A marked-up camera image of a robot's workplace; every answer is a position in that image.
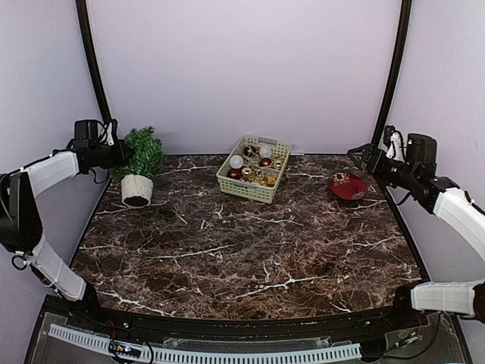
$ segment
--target black pole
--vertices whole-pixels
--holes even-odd
[[[411,15],[412,0],[402,0],[401,15],[399,16],[399,25],[397,27],[396,44],[394,45],[393,59],[389,70],[389,77],[387,78],[386,91],[382,100],[382,105],[377,118],[374,135],[371,143],[379,146],[380,138],[386,126],[387,117],[393,102],[394,91],[396,90],[397,79],[399,76],[399,69],[401,68],[402,55],[404,53],[404,46],[406,43],[406,36],[408,34],[409,18]]]
[[[84,52],[86,53],[89,73],[91,74],[92,87],[94,88],[96,99],[98,100],[102,119],[104,122],[107,122],[111,120],[111,113],[109,111],[108,100],[106,99],[105,89],[101,80],[101,74],[99,73],[98,61],[96,60],[86,0],[76,0],[76,6],[81,36],[83,37]]]

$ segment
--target white ornament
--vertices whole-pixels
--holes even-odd
[[[262,146],[259,149],[259,155],[263,158],[271,158],[271,156],[273,155],[273,151],[269,146]]]
[[[234,155],[229,160],[229,164],[230,164],[230,167],[231,168],[240,169],[243,166],[243,164],[244,164],[243,157],[241,157],[239,155]]]

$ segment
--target white wall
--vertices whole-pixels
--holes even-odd
[[[74,121],[100,118],[77,22],[75,1],[0,0],[0,171],[65,147]],[[38,200],[45,234],[68,261],[101,187],[92,177],[64,182]],[[0,247],[0,353],[23,362],[47,291],[16,271]]]
[[[168,154],[229,152],[245,133],[307,153],[372,136],[400,0],[89,3],[111,113],[156,126]]]
[[[413,2],[389,124],[434,137],[437,174],[452,178],[485,206],[485,2]],[[485,263],[450,227],[416,202],[401,211],[432,279],[485,278]],[[485,325],[463,328],[474,362],[485,362]]]

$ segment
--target robotic arm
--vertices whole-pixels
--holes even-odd
[[[367,144],[349,150],[348,156],[383,184],[406,189],[406,198],[412,196],[430,214],[450,225],[485,261],[485,212],[458,184],[435,175],[436,140],[412,133],[404,146],[401,133],[387,126],[383,143],[389,148],[387,153]],[[410,309],[456,312],[475,316],[485,323],[485,284],[426,282],[401,286],[394,297],[394,308],[401,312]]]
[[[131,151],[116,136],[117,122],[110,121],[98,132],[100,122],[77,121],[68,149],[9,174],[0,175],[0,243],[14,253],[12,263],[19,270],[31,267],[48,287],[86,311],[99,309],[94,288],[76,275],[47,241],[36,197],[51,187],[92,168],[122,165]]]

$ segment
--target basket handle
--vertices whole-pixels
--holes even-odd
[[[254,184],[251,184],[249,182],[245,182],[244,180],[234,180],[233,185],[238,186],[238,187],[249,188],[250,190],[254,190],[256,188],[256,186]]]
[[[266,144],[273,144],[275,146],[278,144],[277,140],[270,139],[270,138],[259,138],[259,142],[260,143],[266,143]]]

